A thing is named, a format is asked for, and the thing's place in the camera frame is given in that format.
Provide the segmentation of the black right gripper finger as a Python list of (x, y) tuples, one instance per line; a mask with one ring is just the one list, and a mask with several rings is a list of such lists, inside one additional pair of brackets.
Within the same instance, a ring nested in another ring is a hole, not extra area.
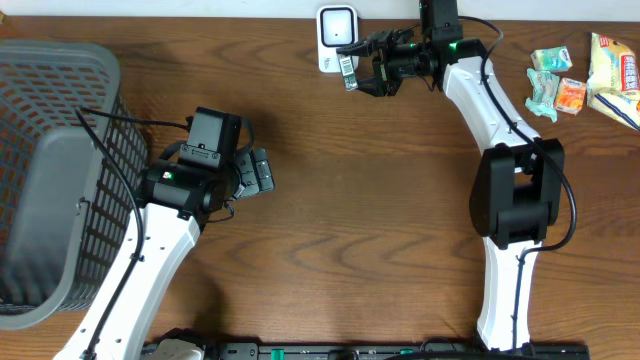
[(381, 76), (360, 79), (358, 90), (374, 97), (385, 97), (388, 92), (386, 83)]
[(336, 53), (344, 56), (371, 56), (380, 49), (386, 49), (392, 39), (391, 30), (375, 32), (356, 43), (337, 48)]

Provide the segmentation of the dark green round-label box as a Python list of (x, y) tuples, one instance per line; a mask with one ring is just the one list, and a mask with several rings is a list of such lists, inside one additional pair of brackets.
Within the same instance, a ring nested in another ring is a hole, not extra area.
[(344, 86), (347, 91), (354, 91), (359, 88), (354, 63), (351, 56), (338, 54), (338, 62), (340, 65), (340, 71), (344, 81)]

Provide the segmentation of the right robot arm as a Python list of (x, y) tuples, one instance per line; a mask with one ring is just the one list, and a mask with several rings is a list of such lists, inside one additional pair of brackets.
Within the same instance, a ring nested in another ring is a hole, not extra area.
[(541, 139), (519, 116), (480, 40), (434, 30), (415, 43), (412, 35), (383, 31), (337, 48), (345, 87), (384, 97), (394, 95), (406, 78), (432, 78), (461, 113), (481, 153), (469, 199), (485, 250), (476, 334), (488, 351), (521, 354), (531, 345), (535, 263), (540, 253), (558, 248), (545, 240), (558, 218), (561, 194), (571, 192), (563, 146)]

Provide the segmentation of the teal wrapper packet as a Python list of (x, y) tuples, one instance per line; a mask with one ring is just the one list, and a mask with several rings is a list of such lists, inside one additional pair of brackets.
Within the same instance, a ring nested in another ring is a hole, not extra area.
[(532, 85), (532, 96), (525, 101), (526, 108), (536, 116), (548, 117), (553, 123), (558, 119), (554, 101), (559, 88), (560, 77), (549, 71), (528, 68), (527, 77)]

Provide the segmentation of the yellow snack chip bag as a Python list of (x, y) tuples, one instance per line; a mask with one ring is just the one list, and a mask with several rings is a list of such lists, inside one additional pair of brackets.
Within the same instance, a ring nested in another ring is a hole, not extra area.
[(639, 130), (639, 67), (634, 51), (609, 36), (591, 33), (587, 105)]

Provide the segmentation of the green tissue pack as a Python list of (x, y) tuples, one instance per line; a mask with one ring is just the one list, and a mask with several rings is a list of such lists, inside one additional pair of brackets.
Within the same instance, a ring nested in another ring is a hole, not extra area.
[(566, 46), (534, 50), (531, 60), (536, 71), (565, 72), (573, 66)]

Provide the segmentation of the orange snack packet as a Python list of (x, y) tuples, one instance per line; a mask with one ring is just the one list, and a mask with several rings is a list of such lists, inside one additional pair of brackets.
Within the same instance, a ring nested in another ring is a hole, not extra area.
[(558, 111), (577, 115), (583, 107), (587, 84), (570, 78), (562, 78), (554, 101)]

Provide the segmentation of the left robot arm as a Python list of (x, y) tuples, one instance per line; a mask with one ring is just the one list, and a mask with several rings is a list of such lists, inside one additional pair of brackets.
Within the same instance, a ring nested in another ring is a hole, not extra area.
[(139, 358), (168, 285), (212, 213), (274, 187), (263, 148), (218, 168), (159, 160), (145, 169), (120, 250), (57, 358)]

